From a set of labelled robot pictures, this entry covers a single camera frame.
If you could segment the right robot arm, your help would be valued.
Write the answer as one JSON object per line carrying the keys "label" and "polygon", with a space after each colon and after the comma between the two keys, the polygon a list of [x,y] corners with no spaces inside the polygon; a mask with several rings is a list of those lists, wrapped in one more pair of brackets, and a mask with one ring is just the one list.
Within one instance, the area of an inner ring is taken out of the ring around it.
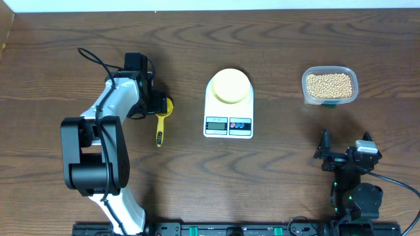
{"label": "right robot arm", "polygon": [[381,157],[368,132],[344,153],[337,153],[331,151],[328,129],[322,131],[314,158],[323,161],[323,171],[334,173],[330,201],[336,219],[320,224],[320,235],[374,236],[373,221],[379,218],[383,190],[363,183],[361,176],[372,171]]}

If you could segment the yellow measuring scoop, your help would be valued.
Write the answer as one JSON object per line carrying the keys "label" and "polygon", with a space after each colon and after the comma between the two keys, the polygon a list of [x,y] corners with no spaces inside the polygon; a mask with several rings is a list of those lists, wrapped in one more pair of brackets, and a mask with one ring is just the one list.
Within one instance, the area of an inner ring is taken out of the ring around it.
{"label": "yellow measuring scoop", "polygon": [[167,113],[157,114],[157,130],[156,130],[156,145],[161,147],[164,140],[164,120],[166,117],[170,116],[173,112],[173,102],[170,98],[166,99],[167,102]]}

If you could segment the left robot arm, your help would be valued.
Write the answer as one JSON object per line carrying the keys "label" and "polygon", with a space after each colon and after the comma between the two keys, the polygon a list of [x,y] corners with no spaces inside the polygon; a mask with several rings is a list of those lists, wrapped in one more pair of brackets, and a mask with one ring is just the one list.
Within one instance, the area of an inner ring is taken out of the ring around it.
{"label": "left robot arm", "polygon": [[140,235],[146,223],[128,185],[129,156],[122,125],[134,112],[165,113],[166,95],[152,90],[154,73],[115,71],[95,103],[61,123],[64,181],[95,202],[115,235]]}

